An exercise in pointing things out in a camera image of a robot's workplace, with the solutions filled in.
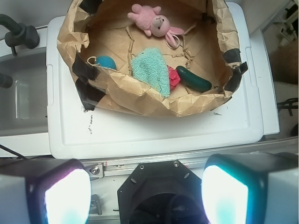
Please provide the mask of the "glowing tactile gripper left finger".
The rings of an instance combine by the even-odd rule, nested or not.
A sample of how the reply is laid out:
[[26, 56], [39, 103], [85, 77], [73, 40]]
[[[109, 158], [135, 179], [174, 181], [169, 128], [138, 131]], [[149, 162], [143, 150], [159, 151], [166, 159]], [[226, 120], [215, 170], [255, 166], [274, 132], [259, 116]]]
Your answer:
[[2, 159], [2, 224], [85, 224], [90, 176], [76, 159]]

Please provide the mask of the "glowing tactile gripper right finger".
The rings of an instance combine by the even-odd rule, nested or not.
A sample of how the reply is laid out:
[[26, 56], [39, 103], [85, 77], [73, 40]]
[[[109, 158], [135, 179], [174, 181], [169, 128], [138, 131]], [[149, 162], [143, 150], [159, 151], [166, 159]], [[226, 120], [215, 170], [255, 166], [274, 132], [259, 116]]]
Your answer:
[[299, 156], [213, 154], [203, 171], [201, 194], [211, 224], [297, 224]]

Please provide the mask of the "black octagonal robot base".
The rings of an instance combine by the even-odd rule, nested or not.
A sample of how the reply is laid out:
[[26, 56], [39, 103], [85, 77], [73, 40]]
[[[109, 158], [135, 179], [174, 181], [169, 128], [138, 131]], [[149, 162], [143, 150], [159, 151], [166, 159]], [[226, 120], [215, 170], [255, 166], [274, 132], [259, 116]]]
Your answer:
[[207, 224], [201, 179], [179, 161], [138, 165], [117, 191], [122, 224]]

